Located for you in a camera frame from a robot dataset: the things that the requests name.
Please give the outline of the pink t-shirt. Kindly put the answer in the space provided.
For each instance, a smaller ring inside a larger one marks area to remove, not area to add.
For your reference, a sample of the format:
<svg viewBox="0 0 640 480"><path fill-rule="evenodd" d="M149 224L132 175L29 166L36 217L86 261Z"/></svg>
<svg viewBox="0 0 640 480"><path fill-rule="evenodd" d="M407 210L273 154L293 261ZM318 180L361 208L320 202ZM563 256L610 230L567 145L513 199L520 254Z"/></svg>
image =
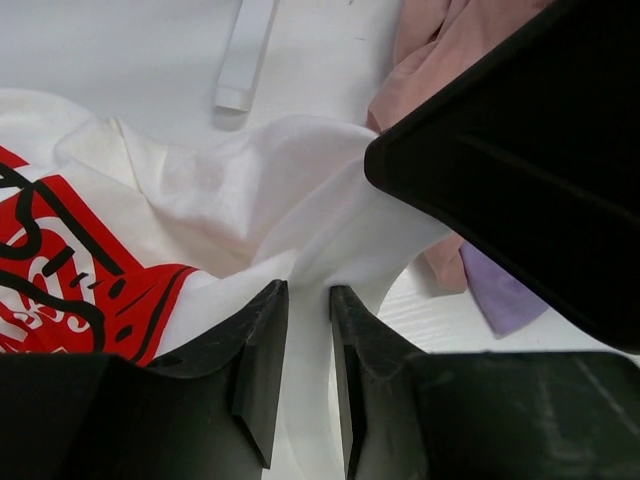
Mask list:
<svg viewBox="0 0 640 480"><path fill-rule="evenodd" d="M381 133L426 102L548 7L532 0L413 0L402 4L392 69L366 126Z"/></svg>

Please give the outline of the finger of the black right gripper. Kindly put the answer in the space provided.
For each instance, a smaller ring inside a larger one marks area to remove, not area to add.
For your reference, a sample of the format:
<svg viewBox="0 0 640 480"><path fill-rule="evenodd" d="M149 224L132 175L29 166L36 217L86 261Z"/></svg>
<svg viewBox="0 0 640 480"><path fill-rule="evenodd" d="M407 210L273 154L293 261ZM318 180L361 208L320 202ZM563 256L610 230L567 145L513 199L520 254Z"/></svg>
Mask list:
<svg viewBox="0 0 640 480"><path fill-rule="evenodd" d="M638 352L637 2L553 2L374 140L364 170Z"/></svg>

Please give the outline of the white red printed t-shirt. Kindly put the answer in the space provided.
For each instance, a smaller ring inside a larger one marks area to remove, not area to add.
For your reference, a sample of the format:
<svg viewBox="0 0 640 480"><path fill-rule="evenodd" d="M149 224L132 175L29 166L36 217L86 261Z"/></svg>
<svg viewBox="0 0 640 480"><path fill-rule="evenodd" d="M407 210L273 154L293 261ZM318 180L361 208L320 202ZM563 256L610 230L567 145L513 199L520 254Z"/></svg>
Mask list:
<svg viewBox="0 0 640 480"><path fill-rule="evenodd" d="M392 283L442 240L441 222L375 189L373 133L287 117L209 151L164 145L61 97L1 93L1 144L31 180L61 178L144 265L191 266L159 353L220 321L272 279L291 293L273 479L338 479L328 300L352 287L378 309Z"/></svg>

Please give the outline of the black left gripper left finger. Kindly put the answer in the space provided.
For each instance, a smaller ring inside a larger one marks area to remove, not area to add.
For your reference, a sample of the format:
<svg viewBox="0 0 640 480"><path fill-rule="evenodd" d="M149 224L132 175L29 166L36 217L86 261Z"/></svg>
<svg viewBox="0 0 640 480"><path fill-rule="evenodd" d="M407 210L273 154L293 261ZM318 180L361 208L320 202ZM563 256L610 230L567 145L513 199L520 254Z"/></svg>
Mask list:
<svg viewBox="0 0 640 480"><path fill-rule="evenodd" d="M149 369L170 382L160 419L163 469L271 465L288 326L286 282L270 282L231 317Z"/></svg>

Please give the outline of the white clothes rack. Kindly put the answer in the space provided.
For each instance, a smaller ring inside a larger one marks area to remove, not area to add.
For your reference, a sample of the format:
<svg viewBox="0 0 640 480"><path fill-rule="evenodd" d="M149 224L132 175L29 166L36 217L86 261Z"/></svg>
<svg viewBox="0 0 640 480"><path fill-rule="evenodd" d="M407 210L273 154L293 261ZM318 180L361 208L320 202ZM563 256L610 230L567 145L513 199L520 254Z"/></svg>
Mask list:
<svg viewBox="0 0 640 480"><path fill-rule="evenodd" d="M216 107L251 110L278 6L277 0L241 2L216 82Z"/></svg>

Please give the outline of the lilac t-shirt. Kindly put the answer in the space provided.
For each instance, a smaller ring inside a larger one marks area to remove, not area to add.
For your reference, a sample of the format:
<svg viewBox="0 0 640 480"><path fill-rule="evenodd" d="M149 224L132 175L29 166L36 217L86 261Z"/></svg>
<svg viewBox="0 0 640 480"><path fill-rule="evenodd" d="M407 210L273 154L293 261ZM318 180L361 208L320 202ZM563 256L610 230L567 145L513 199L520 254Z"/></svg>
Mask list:
<svg viewBox="0 0 640 480"><path fill-rule="evenodd" d="M521 330L549 309L545 301L469 242L462 245L461 255L472 295L496 337Z"/></svg>

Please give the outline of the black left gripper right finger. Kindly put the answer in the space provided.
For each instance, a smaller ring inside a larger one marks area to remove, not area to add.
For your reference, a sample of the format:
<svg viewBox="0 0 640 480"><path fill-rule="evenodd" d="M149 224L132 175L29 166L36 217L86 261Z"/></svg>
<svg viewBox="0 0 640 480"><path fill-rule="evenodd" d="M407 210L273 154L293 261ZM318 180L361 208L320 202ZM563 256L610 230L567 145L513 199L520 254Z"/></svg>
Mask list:
<svg viewBox="0 0 640 480"><path fill-rule="evenodd" d="M426 479L409 362L421 350L372 314L348 286L330 289L347 479Z"/></svg>

